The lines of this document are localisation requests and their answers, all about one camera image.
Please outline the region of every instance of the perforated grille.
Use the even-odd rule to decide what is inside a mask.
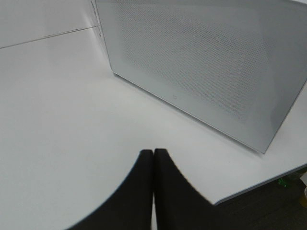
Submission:
[[[174,5],[114,6],[130,65],[246,120],[272,40]]]

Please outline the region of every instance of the white table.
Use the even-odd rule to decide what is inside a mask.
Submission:
[[[167,148],[213,204],[307,163],[307,88],[266,154],[114,76],[93,29],[0,50],[0,229],[64,229],[141,149]]]

